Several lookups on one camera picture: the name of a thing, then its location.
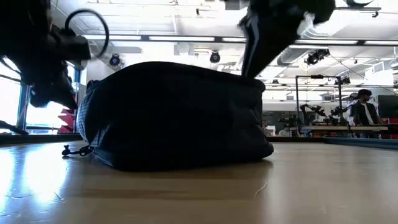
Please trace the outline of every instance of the metal pole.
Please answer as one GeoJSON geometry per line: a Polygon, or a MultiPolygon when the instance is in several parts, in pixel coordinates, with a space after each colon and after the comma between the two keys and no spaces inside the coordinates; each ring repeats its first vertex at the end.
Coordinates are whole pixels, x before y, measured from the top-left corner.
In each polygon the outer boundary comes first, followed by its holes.
{"type": "Polygon", "coordinates": [[[296,114],[297,114],[297,119],[300,117],[300,111],[299,111],[300,105],[299,105],[299,76],[296,75],[296,114]]]}
{"type": "MultiPolygon", "coordinates": [[[[81,78],[81,70],[75,69],[75,84],[76,84],[76,95],[75,95],[75,101],[77,104],[79,104],[79,92],[80,90],[80,78],[81,78]]],[[[77,133],[77,123],[76,123],[76,118],[77,118],[77,110],[74,110],[73,115],[75,119],[73,120],[73,133],[77,133]]]]}
{"type": "Polygon", "coordinates": [[[27,106],[29,104],[29,86],[21,83],[21,93],[19,94],[19,106],[18,106],[18,121],[17,128],[26,130],[26,113],[27,106]]]}
{"type": "Polygon", "coordinates": [[[341,102],[341,77],[337,77],[338,80],[338,104],[340,107],[340,124],[343,124],[343,103],[341,102]]]}

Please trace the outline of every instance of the ceiling light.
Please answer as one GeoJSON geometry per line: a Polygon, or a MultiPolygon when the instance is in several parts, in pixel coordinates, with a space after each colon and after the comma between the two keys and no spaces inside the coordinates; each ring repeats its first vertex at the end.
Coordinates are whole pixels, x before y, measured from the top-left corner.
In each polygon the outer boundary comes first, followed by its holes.
{"type": "MultiPolygon", "coordinates": [[[[104,40],[105,35],[83,35],[88,40],[104,40]]],[[[141,40],[139,35],[110,35],[109,40],[141,40]]]]}
{"type": "Polygon", "coordinates": [[[398,46],[398,41],[393,41],[393,40],[367,40],[364,45],[391,45],[391,46],[398,46]]]}
{"type": "Polygon", "coordinates": [[[329,49],[328,46],[316,46],[316,45],[290,45],[289,48],[291,49],[329,49]]]}
{"type": "Polygon", "coordinates": [[[358,43],[357,40],[296,40],[296,44],[323,44],[323,45],[333,45],[333,44],[339,44],[339,45],[353,45],[358,43]]]}
{"type": "Polygon", "coordinates": [[[271,67],[271,66],[268,66],[259,74],[259,76],[262,79],[270,80],[270,79],[276,77],[277,75],[279,75],[284,70],[286,70],[285,67],[271,67]]]}
{"type": "Polygon", "coordinates": [[[213,42],[214,37],[168,37],[168,36],[150,36],[149,40],[163,40],[176,42],[213,42]]]}
{"type": "Polygon", "coordinates": [[[223,37],[223,42],[246,42],[243,37],[223,37]]]}
{"type": "Polygon", "coordinates": [[[132,0],[112,0],[113,4],[147,4],[147,5],[163,5],[170,1],[164,0],[145,0],[145,1],[132,1],[132,0]]]}
{"type": "Polygon", "coordinates": [[[230,71],[230,73],[234,75],[242,75],[242,71],[237,71],[237,70],[232,70],[230,71]]]}

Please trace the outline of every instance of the desk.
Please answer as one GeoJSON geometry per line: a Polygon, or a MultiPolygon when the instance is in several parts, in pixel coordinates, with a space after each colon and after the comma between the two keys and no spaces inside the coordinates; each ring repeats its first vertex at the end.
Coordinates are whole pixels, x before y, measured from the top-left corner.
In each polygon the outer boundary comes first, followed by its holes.
{"type": "Polygon", "coordinates": [[[64,144],[0,148],[0,223],[398,223],[397,151],[277,143],[260,163],[128,173],[64,144]]]}
{"type": "MultiPolygon", "coordinates": [[[[291,131],[296,131],[297,127],[290,128],[291,131]]],[[[301,131],[388,131],[386,126],[300,126],[301,131]]]]}

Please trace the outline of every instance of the ceiling duct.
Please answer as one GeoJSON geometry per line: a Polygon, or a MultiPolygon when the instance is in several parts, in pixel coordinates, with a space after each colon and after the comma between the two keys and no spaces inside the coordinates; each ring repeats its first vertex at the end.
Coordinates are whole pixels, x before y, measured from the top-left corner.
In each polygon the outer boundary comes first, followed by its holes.
{"type": "Polygon", "coordinates": [[[289,66],[302,58],[311,49],[291,49],[287,48],[277,59],[280,66],[289,66]]]}
{"type": "Polygon", "coordinates": [[[357,21],[360,17],[360,14],[361,13],[359,11],[335,10],[329,21],[317,26],[310,26],[301,34],[301,38],[330,38],[352,23],[352,21],[357,21]]]}

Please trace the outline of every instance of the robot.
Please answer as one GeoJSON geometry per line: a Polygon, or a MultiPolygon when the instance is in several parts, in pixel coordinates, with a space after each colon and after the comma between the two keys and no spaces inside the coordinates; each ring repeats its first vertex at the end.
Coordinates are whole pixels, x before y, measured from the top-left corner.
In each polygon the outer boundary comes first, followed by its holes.
{"type": "MultiPolygon", "coordinates": [[[[308,15],[316,25],[326,22],[334,9],[335,0],[251,0],[239,23],[246,36],[242,76],[254,78],[293,44],[308,15]]],[[[7,57],[18,67],[22,81],[30,86],[30,103],[41,107],[54,101],[77,109],[65,62],[90,60],[91,54],[88,40],[69,29],[69,23],[81,12],[93,13],[100,19],[106,35],[104,48],[96,56],[100,57],[109,42],[104,19],[95,11],[82,9],[67,17],[64,28],[56,27],[51,22],[50,0],[6,1],[1,12],[0,62],[7,57]]]]}

